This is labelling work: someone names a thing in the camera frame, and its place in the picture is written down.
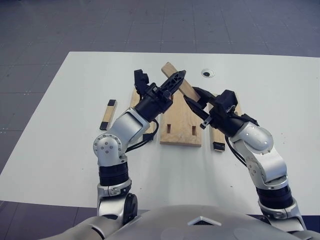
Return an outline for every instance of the wooden plank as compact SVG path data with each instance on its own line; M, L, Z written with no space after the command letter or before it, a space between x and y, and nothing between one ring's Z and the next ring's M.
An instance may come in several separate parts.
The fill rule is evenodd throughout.
M202 120L190 110L183 94L175 92L173 104L162 115L160 144L201 147L201 122Z
M133 93L132 93L132 97L131 97L131 102L130 102L130 107L134 107L135 105L137 105L140 101L140 96L137 93L137 90L134 88L133 89ZM144 132L143 137L146 137L148 134L152 134L156 129L156 124L152 121L150 122L150 127Z
M170 62L167 62L161 68L161 71L164 73L164 75L167 78L169 78L172 74L178 72L178 70ZM186 79L183 80L183 83L179 87L179 90L183 95L188 96L189 98L193 99L196 102L200 99L200 96L192 88L192 86L187 82ZM225 135L219 130L212 127L211 127L211 131L214 133L212 134L212 143L215 143L213 144L213 149L219 152L223 152L226 148Z
M106 110L100 124L100 130L106 131L109 129L112 118L114 117L114 114L115 114L116 107L117 107L117 100L114 100L114 99L109 100L109 103L106 106Z

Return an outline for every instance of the white table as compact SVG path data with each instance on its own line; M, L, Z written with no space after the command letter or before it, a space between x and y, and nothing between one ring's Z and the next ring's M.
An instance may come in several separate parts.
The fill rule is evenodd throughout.
M166 80L170 61L193 86L237 92L242 111L274 137L303 215L320 215L320 59L269 55L71 52L25 128L2 174L0 200L95 207L99 181L93 140L109 99L115 117L131 100L134 70ZM213 69L204 78L201 70ZM260 214L247 169L229 150L214 152L209 128L202 147L154 142L128 153L139 209L218 205Z

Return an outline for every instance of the black end cap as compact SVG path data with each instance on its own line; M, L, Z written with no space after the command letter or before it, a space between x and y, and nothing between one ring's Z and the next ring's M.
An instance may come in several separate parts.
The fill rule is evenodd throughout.
M108 106L114 106L116 104L116 100L110 99L108 102Z
M107 130L109 122L108 121L102 121L100 125L100 130Z
M226 150L226 144L222 142L213 142L213 149L216 151L224 152Z

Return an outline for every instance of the wooden stick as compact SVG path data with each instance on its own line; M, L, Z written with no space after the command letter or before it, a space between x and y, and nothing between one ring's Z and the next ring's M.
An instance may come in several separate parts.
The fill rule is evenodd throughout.
M178 70L170 62L167 62L161 68L161 71L164 73L164 75L167 78L169 78L172 74L178 72ZM193 87L187 82L186 79L183 80L183 83L179 87L179 90L183 95L186 95L187 97L193 99L196 102L200 99L200 96L193 89ZM213 133L212 134L213 149L219 152L224 152L226 149L225 135L215 128L211 128L211 131Z
M110 127L110 123L112 118L114 117L115 111L117 107L117 100L111 99L106 106L106 110L100 125L100 130L108 130Z

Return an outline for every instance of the wooden block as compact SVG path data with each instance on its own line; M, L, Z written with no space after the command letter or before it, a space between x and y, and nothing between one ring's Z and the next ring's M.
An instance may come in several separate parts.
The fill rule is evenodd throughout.
M135 105L137 105L140 101L140 96L137 93L137 90L134 88L133 89L133 93L132 93L132 97L131 97L131 102L130 102L130 107L134 107ZM156 129L156 124L152 121L150 122L150 127L144 132L143 136L142 136L142 140L145 139L148 134L152 134Z
M213 108L211 104L208 104L209 111ZM213 144L213 149L217 152L224 152L226 150L225 135L218 129L210 128L210 143Z
M108 105L106 106L106 110L100 125L100 130L108 130L112 121L112 118L114 117L115 110L117 107L117 100L109 100Z
M169 78L172 74L178 72L178 70L170 63L167 62L162 68L161 71L164 73L164 75ZM183 95L188 96L194 101L198 101L200 99L200 96L197 94L197 92L192 88L192 86L187 82L186 79L183 80L182 84L179 87L180 92Z
M164 75L167 78L169 78L172 74L176 73L178 70L170 62L167 62L161 68L161 71L164 73ZM200 96L192 88L192 86L187 82L186 79L183 80L183 83L179 87L179 90L183 95L188 96L189 98L193 99L196 102L200 99ZM210 128L210 131L213 133L213 134L210 134L212 136L211 142L213 143L213 149L216 151L224 152L226 148L225 135L222 132L220 132L218 129L215 129L213 127Z
M202 120L195 115L184 100L181 92L173 95L173 104L162 115L160 144L201 147Z

